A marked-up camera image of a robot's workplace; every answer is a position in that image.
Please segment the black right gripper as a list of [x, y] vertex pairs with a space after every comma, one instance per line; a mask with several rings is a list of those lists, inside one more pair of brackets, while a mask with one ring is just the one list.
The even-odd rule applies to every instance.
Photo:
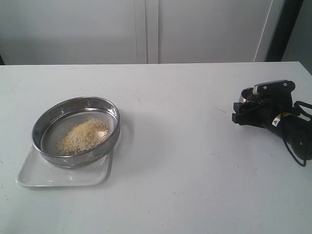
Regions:
[[234, 102], [235, 113], [232, 113], [232, 122], [241, 126], [265, 128], [268, 124], [272, 124], [280, 113], [291, 112], [292, 91], [295, 89], [295, 83], [287, 81], [287, 85], [280, 89], [257, 95], [256, 102]]

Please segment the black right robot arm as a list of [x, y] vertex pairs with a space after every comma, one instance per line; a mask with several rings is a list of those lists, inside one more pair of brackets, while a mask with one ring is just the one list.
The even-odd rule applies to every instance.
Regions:
[[312, 116], [304, 108], [311, 104], [293, 102], [295, 83], [277, 80], [243, 89], [234, 103], [232, 122], [265, 128], [281, 138], [292, 158], [305, 167], [312, 158]]

